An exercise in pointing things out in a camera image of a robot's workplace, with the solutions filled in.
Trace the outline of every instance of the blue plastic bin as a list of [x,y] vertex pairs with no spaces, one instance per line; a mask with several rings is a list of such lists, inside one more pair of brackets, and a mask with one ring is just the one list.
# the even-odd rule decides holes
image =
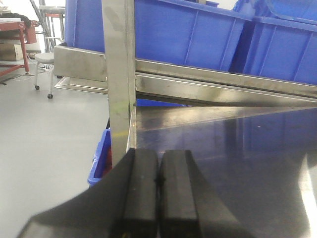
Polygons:
[[317,84],[317,26],[268,17],[253,24],[241,37],[232,72]]
[[[101,0],[67,0],[66,8],[67,45],[104,51]],[[135,0],[136,56],[228,71],[246,20],[185,0]]]
[[188,105],[178,103],[166,103],[148,99],[137,99],[138,107],[188,107]]
[[105,52],[101,0],[66,0],[65,11],[67,45]]
[[110,129],[105,129],[98,143],[96,152],[94,154],[93,165],[91,167],[88,183],[90,186],[95,185],[103,177],[103,172],[106,167],[107,154],[111,146]]
[[266,16],[317,24],[317,0],[238,0],[234,11],[255,16]]

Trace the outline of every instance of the white stool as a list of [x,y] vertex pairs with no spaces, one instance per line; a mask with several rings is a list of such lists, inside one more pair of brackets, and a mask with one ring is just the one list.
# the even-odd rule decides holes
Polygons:
[[40,87],[38,86],[38,66],[40,63],[44,64],[51,64],[53,66],[51,72],[50,72],[50,89],[48,98],[52,99],[53,94],[53,76],[54,76],[54,53],[43,53],[43,54],[36,54],[35,55],[36,66],[35,66],[35,73],[34,73],[34,87],[36,90],[39,90]]

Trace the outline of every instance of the cardboard box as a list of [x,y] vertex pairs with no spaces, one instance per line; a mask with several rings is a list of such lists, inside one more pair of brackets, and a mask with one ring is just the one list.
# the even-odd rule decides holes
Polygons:
[[0,60],[3,61],[18,61],[23,59],[21,45],[15,44],[0,44]]

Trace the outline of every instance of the stainless steel post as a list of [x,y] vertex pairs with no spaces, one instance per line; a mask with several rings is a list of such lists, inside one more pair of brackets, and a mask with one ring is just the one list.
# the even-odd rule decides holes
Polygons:
[[112,162],[116,165],[126,152],[136,100],[134,0],[103,0],[103,20]]

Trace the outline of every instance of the red metal table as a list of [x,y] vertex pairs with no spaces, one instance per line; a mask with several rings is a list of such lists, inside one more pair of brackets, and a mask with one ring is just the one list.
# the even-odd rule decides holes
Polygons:
[[28,28],[24,22],[1,22],[0,32],[3,31],[17,31],[18,36],[0,36],[2,39],[20,40],[24,64],[0,64],[0,67],[9,68],[0,72],[0,76],[11,73],[19,68],[25,68],[26,74],[29,74],[30,68],[26,55],[26,44],[36,42],[35,27],[39,26],[38,21],[31,21],[31,27]]

